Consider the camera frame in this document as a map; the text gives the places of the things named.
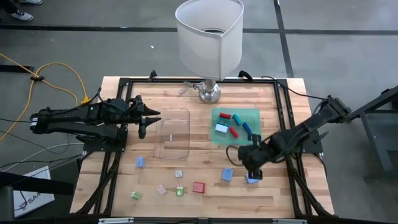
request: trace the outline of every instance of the silver lamp base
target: silver lamp base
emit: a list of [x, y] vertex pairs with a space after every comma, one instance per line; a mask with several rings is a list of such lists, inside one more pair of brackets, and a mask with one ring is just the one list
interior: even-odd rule
[[221, 97], [221, 89], [216, 80], [206, 79], [198, 85], [198, 89], [200, 100], [206, 104], [217, 103]]

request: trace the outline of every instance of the wooden table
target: wooden table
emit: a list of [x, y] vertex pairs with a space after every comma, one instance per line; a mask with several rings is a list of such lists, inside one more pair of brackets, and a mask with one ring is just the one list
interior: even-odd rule
[[[104, 77], [101, 95], [114, 98], [120, 77]], [[301, 78], [287, 80], [289, 87], [306, 93]], [[213, 144], [210, 136], [211, 109], [258, 108], [261, 114], [262, 137], [280, 129], [272, 85], [266, 84], [221, 84], [222, 97], [215, 105], [201, 103], [197, 91], [188, 90], [182, 96], [181, 83], [135, 83], [133, 97], [142, 95], [151, 109], [186, 108], [190, 112], [190, 154], [185, 161], [165, 161], [153, 156], [156, 125], [147, 128], [145, 139], [139, 139], [136, 125], [129, 125], [126, 151], [122, 154], [118, 181], [114, 195], [112, 216], [129, 217], [229, 217], [229, 218], [288, 218], [294, 217], [286, 164], [267, 163], [262, 167], [264, 179], [248, 185], [243, 167], [233, 167], [227, 160], [225, 146]], [[310, 116], [306, 97], [290, 93], [295, 123]], [[145, 169], [136, 168], [136, 157], [145, 157]], [[71, 212], [77, 211], [89, 199], [98, 185], [104, 153], [95, 152], [85, 159], [81, 167]], [[303, 164], [308, 187], [314, 196], [333, 213], [325, 171], [314, 155], [303, 155]], [[221, 180], [224, 168], [233, 168], [233, 180], [226, 184]], [[176, 170], [183, 171], [183, 178], [175, 178]], [[192, 192], [193, 182], [206, 183], [205, 194]], [[167, 189], [159, 195], [156, 187], [162, 184]], [[175, 196], [178, 184], [185, 187], [183, 197]], [[304, 211], [299, 187], [300, 208]], [[140, 201], [130, 198], [132, 191], [142, 193]], [[108, 190], [104, 191], [105, 207]]]

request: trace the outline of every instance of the sneaker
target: sneaker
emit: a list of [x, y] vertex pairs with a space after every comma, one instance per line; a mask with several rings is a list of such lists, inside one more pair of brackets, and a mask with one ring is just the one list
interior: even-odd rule
[[39, 5], [43, 3], [43, 0], [18, 0], [20, 3], [35, 4]]
[[20, 9], [17, 10], [16, 13], [11, 14], [12, 17], [19, 19], [20, 21], [31, 21], [34, 17], [29, 13], [26, 13]]

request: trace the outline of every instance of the lamp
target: lamp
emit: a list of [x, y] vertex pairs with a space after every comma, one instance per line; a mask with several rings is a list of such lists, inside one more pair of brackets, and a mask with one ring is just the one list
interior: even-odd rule
[[189, 0], [175, 11], [181, 61], [205, 78], [197, 85], [204, 103], [216, 103], [216, 84], [242, 58], [243, 3], [240, 0]]

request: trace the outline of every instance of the concrete floor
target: concrete floor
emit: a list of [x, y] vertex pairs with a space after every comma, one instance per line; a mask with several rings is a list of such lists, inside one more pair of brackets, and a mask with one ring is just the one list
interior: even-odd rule
[[[41, 6], [21, 8], [35, 16], [30, 25], [175, 27], [174, 11], [182, 2], [45, 0]], [[243, 3], [244, 28], [278, 28], [272, 0]], [[395, 0], [280, 0], [280, 7], [286, 29], [398, 30]], [[4, 22], [20, 24], [3, 12], [0, 17]], [[397, 85], [396, 35], [287, 35], [287, 43], [294, 77], [304, 78], [311, 95], [331, 94], [355, 110]], [[173, 32], [0, 30], [0, 52], [35, 68], [54, 61], [67, 63], [80, 73], [91, 95], [105, 75], [148, 75], [151, 70], [161, 76], [193, 75], [178, 57]], [[10, 64], [1, 58], [0, 63]], [[236, 71], [242, 69], [255, 77], [287, 77], [279, 34], [244, 34], [243, 58]], [[50, 67], [42, 75], [82, 98], [80, 84], [68, 70]], [[26, 103], [30, 80], [27, 75], [13, 73], [2, 73], [0, 80], [0, 95], [7, 108], [0, 111], [0, 117], [16, 119]], [[46, 106], [68, 108], [74, 104], [70, 95], [39, 83], [23, 120]], [[313, 108], [317, 102], [310, 100], [310, 104]], [[9, 126], [0, 121], [1, 131]], [[365, 184], [362, 180], [364, 174], [380, 165], [360, 121], [326, 125], [321, 131], [330, 132], [323, 147], [335, 213], [346, 218], [396, 222], [398, 183]], [[65, 134], [33, 135], [23, 123], [12, 133], [46, 147], [67, 142]], [[0, 165], [39, 150], [9, 136], [0, 144]], [[44, 152], [34, 159], [58, 159], [80, 152], [80, 147], [71, 147], [62, 155]], [[39, 166], [42, 164], [21, 164], [11, 172], [24, 174]]]

